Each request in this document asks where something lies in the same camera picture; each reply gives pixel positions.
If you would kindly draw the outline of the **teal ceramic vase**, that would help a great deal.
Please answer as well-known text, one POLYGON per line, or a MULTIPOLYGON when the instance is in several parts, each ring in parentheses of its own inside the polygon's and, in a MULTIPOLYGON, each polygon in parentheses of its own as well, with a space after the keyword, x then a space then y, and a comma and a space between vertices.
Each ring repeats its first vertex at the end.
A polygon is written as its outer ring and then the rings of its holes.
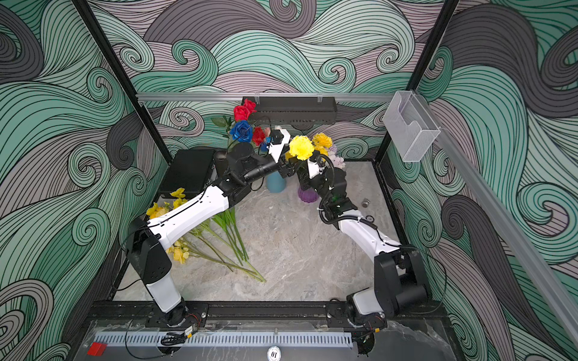
POLYGON ((266 176, 265 181, 266 187, 271 193, 281 193, 286 188, 286 180, 278 172, 266 176))

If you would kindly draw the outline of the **purple glass vase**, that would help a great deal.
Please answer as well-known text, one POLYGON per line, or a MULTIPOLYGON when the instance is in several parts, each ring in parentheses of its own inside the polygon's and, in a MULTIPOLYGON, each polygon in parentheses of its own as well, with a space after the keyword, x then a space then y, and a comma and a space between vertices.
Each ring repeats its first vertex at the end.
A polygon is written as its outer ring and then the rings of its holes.
POLYGON ((319 194, 312 187, 310 187, 306 190, 299 187, 297 190, 297 195, 302 202, 305 202, 308 204, 315 203, 319 199, 319 194))

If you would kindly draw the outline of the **black cylindrical vase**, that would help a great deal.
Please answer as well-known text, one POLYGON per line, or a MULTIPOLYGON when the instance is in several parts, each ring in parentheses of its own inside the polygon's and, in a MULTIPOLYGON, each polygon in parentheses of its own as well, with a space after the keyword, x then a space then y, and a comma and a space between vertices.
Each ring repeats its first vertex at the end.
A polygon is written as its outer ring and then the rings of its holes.
POLYGON ((215 171, 218 178, 227 177, 229 174, 229 162, 226 150, 218 150, 214 153, 215 171))

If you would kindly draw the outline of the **single yellow tulip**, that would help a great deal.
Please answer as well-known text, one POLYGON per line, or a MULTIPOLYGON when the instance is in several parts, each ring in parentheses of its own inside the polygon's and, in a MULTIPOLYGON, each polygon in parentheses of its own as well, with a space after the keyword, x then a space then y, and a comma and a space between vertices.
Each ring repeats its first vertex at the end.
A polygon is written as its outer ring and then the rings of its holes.
POLYGON ((232 233, 233 233, 233 237, 236 239, 236 243, 237 243, 238 248, 242 254, 242 259, 244 261, 248 261, 249 260, 248 253, 246 251, 244 242, 242 240, 242 237, 240 235, 240 232, 239 232, 239 229, 237 226, 237 222, 236 222, 235 208, 230 208, 227 210, 227 217, 228 217, 229 226, 230 226, 232 233))

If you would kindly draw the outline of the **yellow flower bunch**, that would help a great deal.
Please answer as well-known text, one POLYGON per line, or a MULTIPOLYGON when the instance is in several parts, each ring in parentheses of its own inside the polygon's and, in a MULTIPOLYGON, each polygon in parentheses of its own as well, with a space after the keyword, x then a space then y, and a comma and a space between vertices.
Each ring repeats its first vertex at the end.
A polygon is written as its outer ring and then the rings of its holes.
POLYGON ((248 262, 239 262, 227 237, 222 236, 211 226, 200 226, 180 237, 166 250, 170 259, 184 265, 193 260, 205 260, 224 266, 230 272, 244 273, 254 280, 265 283, 266 278, 248 262))

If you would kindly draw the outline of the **pale yellow blossom spray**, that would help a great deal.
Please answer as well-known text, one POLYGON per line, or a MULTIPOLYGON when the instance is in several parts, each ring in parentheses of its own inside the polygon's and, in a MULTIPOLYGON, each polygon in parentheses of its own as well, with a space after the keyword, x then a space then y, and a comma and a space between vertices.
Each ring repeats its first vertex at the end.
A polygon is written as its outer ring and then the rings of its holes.
POLYGON ((170 211, 171 208, 169 207, 168 203, 165 203, 164 206, 154 203, 153 206, 146 211, 146 215, 150 220, 152 220, 164 216, 170 211))

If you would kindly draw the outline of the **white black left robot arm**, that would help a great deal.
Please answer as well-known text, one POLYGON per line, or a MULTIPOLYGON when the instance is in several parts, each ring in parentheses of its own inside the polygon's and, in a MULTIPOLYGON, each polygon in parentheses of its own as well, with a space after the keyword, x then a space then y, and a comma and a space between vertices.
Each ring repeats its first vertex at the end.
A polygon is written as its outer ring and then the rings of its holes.
POLYGON ((169 326, 182 324, 188 310, 170 275, 172 261, 166 250, 204 221, 240 203, 253 182, 284 166, 289 144, 271 144, 260 156, 248 144, 237 144, 227 154, 227 171, 194 199, 151 221, 134 221, 126 241, 126 255, 169 326))

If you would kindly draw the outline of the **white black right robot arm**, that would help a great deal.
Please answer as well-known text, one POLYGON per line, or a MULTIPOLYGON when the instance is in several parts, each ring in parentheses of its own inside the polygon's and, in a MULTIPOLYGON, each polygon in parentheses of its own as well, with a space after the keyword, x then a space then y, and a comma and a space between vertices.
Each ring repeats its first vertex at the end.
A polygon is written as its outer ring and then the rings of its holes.
POLYGON ((429 298, 429 283, 419 251, 390 239, 369 221, 347 196, 346 173, 340 168, 297 172, 302 190, 320 197, 319 216, 324 224, 349 236, 373 261, 373 286, 347 296, 349 317, 394 317, 429 298))

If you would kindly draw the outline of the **yellow tulip bouquet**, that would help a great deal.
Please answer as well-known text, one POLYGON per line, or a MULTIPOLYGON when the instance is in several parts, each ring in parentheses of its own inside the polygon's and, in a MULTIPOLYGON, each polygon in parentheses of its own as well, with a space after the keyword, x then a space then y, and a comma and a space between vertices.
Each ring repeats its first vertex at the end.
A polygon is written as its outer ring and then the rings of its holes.
POLYGON ((269 127, 263 128, 263 141, 260 144, 260 151, 267 152, 269 144, 271 143, 271 129, 269 127))

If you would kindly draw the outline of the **yellow carnation bouquet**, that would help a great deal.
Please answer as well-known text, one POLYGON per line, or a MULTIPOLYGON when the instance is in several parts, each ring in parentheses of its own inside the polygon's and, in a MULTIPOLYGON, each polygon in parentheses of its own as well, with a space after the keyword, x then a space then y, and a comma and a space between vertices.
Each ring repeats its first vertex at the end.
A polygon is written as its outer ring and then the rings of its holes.
POLYGON ((342 157, 338 156, 337 147, 331 137, 324 133, 318 133, 312 137, 312 143, 316 150, 330 158, 336 168, 346 168, 346 163, 342 157))

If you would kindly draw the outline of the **blue rose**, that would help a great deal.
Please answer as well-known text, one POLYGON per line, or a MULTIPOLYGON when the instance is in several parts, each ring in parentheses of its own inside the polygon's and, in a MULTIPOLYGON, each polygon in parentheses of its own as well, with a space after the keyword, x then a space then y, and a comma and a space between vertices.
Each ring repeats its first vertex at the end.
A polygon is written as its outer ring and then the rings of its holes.
POLYGON ((249 143, 253 139, 253 126, 248 122, 248 120, 237 121, 230 130, 230 135, 233 141, 249 143))

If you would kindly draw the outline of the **black hanging tray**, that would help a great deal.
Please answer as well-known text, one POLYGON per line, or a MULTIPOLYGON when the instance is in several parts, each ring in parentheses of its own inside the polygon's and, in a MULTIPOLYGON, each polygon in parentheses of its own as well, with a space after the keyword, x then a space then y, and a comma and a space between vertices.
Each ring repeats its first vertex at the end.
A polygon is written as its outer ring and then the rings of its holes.
POLYGON ((333 124, 337 121, 334 97, 323 96, 245 96, 243 105, 254 108, 249 121, 255 124, 307 125, 333 124))

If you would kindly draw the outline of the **red rose stem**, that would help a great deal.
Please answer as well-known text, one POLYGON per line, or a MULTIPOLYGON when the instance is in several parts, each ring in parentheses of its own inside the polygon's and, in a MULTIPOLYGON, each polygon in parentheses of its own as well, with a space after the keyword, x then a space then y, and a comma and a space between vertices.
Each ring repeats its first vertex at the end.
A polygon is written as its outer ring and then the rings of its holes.
POLYGON ((241 105, 233 109, 232 117, 213 117, 212 123, 225 131, 227 150, 231 150, 237 144, 248 144, 257 153, 265 153, 268 148, 269 129, 256 126, 255 120, 250 120, 251 115, 257 112, 257 103, 246 98, 241 105))

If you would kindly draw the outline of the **black ribbed hard case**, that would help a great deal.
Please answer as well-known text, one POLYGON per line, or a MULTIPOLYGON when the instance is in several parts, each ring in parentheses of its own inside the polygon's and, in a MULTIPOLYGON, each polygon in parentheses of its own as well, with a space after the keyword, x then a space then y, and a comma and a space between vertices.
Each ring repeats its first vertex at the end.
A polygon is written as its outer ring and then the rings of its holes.
POLYGON ((171 193, 183 188, 186 199, 200 195, 212 178, 214 155, 214 150, 179 150, 160 184, 158 194, 171 199, 171 193))

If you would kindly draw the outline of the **red small block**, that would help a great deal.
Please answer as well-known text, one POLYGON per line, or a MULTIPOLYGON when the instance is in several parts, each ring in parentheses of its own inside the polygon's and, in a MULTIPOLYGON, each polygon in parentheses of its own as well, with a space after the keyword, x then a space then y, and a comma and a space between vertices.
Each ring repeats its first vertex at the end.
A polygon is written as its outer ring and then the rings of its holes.
POLYGON ((88 356, 102 356, 107 348, 107 344, 100 343, 100 342, 93 342, 88 351, 88 356))

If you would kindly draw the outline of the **clear acrylic wall box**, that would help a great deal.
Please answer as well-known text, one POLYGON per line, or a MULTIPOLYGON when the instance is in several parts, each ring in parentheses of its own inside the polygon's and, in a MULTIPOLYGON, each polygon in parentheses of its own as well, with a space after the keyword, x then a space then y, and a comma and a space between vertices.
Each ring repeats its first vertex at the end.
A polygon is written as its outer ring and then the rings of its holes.
POLYGON ((403 162, 420 162, 440 134, 426 99, 412 90, 397 91, 382 120, 403 162))

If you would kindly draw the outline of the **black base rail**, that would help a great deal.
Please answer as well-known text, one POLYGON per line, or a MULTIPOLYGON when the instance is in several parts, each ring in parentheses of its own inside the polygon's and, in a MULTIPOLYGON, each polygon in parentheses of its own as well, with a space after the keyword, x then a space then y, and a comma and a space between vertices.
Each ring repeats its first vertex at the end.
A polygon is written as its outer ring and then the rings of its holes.
POLYGON ((234 322, 305 321, 314 326, 343 329, 359 326, 365 330, 385 326, 388 320, 434 320, 446 317, 446 310, 435 302, 412 306, 396 316, 387 316, 383 312, 361 316, 355 314, 347 302, 331 299, 317 302, 187 301, 185 310, 176 316, 166 316, 152 301, 102 301, 93 304, 87 320, 143 320, 147 327, 161 329, 234 322))

